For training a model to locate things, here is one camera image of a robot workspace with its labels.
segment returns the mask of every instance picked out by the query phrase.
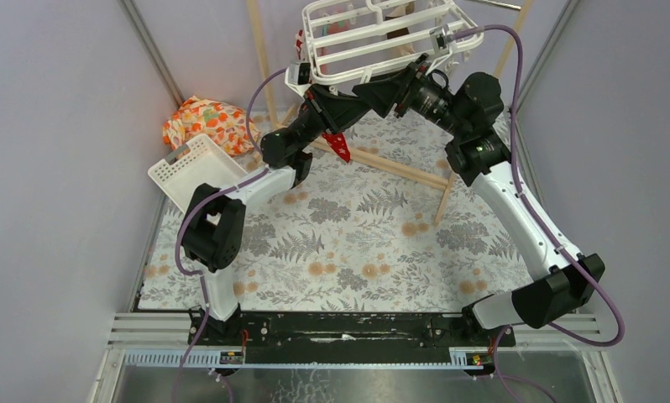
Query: orange floral cloth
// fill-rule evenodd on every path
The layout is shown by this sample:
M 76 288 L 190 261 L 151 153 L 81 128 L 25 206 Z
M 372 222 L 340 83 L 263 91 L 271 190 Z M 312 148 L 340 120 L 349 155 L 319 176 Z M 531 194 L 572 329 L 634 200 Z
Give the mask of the orange floral cloth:
M 249 124 L 251 134 L 258 141 L 261 132 L 252 120 Z M 206 133 L 232 157 L 254 147 L 246 134 L 246 112 L 225 102 L 191 97 L 162 127 L 162 139 L 172 149 L 201 133 Z

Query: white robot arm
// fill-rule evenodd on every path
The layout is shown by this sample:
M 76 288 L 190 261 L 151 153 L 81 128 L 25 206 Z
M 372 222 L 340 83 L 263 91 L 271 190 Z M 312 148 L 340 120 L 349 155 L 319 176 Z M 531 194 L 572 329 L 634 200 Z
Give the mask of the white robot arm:
M 310 169 L 311 155 L 302 150 L 320 133 L 340 133 L 370 109 L 382 117 L 392 109 L 399 117 L 413 109 L 453 134 L 453 140 L 446 146 L 449 164 L 491 207 L 526 262 L 533 280 L 531 284 L 488 296 L 463 309 L 469 333 L 487 332 L 512 323 L 539 328 L 587 302 L 593 288 L 558 253 L 523 205 L 514 186 L 510 152 L 493 130 L 496 117 L 503 112 L 498 81 L 484 73 L 473 73 L 453 94 L 448 90 L 448 83 L 439 85 L 433 79 L 437 71 L 427 74 L 429 70 L 427 56 L 423 55 L 401 71 L 355 86 L 356 97 L 332 94 L 325 86 L 310 85 L 296 120 L 289 127 L 263 137 L 261 149 L 264 162 L 269 165 L 268 174 L 217 199 L 209 213 L 221 213 L 221 219 L 216 226 L 202 228 L 206 232 L 202 232 L 201 238 L 185 236 L 183 246 L 187 256 L 201 261 L 211 272 L 206 274 L 210 316 L 226 321 L 238 306 L 232 289 L 233 268 L 229 265 L 240 247 L 246 207 L 260 204 L 303 181 Z M 214 191 L 195 192 L 192 205 Z M 522 192 L 528 191 L 523 182 Z M 527 198 L 563 247 L 599 280 L 605 269 L 599 257 L 582 255 L 535 198 Z M 232 207 L 232 212 L 228 213 L 227 206 Z M 206 215 L 202 214 L 202 218 L 206 221 Z M 211 248 L 204 246 L 205 237 L 213 241 Z

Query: white wall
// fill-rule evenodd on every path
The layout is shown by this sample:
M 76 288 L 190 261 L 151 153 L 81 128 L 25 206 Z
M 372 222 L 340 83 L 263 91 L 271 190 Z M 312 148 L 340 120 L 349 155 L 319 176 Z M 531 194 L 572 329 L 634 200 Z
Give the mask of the white wall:
M 264 39 L 271 71 L 287 67 L 296 58 L 293 48 L 298 29 L 302 28 L 301 10 L 313 0 L 260 0 Z M 528 14 L 521 35 L 526 41 L 526 72 L 551 31 L 567 0 L 538 0 Z M 361 7 L 361 0 L 352 3 Z M 229 0 L 138 0 L 136 1 L 155 43 L 180 86 L 182 95 L 210 97 L 247 107 L 261 82 L 249 12 L 245 1 Z M 418 0 L 418 10 L 427 0 Z M 457 4 L 477 24 L 513 25 L 517 12 L 467 0 Z M 466 76 L 475 71 L 493 73 L 508 37 L 491 33 L 455 73 L 454 90 Z M 512 94 L 516 55 L 511 54 L 503 75 L 504 99 Z M 278 103 L 288 107 L 297 100 L 281 84 L 275 86 Z M 265 107 L 263 96 L 257 107 Z
M 0 401 L 86 399 L 173 108 L 117 1 L 0 2 Z
M 625 401 L 670 401 L 670 0 L 582 2 L 521 126 L 551 215 L 607 264 Z

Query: metal bracket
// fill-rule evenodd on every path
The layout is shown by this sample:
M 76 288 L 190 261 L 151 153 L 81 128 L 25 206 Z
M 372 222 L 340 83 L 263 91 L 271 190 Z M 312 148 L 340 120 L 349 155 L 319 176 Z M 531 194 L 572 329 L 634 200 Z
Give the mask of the metal bracket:
M 494 0 L 469 0 L 469 1 L 470 2 L 475 2 L 475 3 L 488 4 L 488 5 L 494 6 L 494 7 L 508 8 L 509 10 L 521 11 L 521 9 L 522 9 L 521 6 L 516 6 L 515 4 L 496 2 Z

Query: white plastic basket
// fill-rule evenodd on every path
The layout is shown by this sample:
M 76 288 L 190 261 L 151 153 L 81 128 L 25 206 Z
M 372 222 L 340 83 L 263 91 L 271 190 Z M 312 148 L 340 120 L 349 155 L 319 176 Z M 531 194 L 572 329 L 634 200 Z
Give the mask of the white plastic basket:
M 177 159 L 187 150 L 189 154 Z M 182 212 L 189 208 L 194 190 L 202 183 L 219 188 L 230 187 L 246 174 L 246 170 L 205 133 L 187 141 L 147 171 L 152 181 Z
M 476 27 L 476 23 L 453 0 L 431 0 L 428 7 L 423 9 L 418 4 L 420 8 L 413 13 L 389 21 L 385 20 L 386 13 L 412 0 L 357 0 L 355 3 L 358 6 L 353 5 L 353 1 L 318 0 L 303 8 L 301 16 L 305 49 L 311 62 L 311 79 L 317 84 L 334 86 L 350 80 L 369 82 L 371 76 L 397 71 L 422 53 L 433 57 L 432 70 L 456 54 L 469 52 L 484 40 L 484 34 L 478 33 L 450 44 L 446 52 L 433 48 L 430 31 L 441 24 L 446 24 L 451 32 Z M 347 11 L 327 15 L 327 10 L 332 11 L 333 7 L 346 8 Z M 361 21 L 356 28 L 327 36 L 318 33 L 319 29 L 328 24 L 355 18 Z M 452 21 L 444 23 L 444 18 Z M 387 33 L 403 28 L 411 32 L 393 39 L 385 37 Z M 391 55 L 383 56 L 381 53 L 406 44 L 415 45 L 416 53 L 394 59 Z M 319 50 L 330 46 L 339 49 L 327 55 L 319 54 Z M 329 65 L 328 73 L 322 71 L 323 65 Z

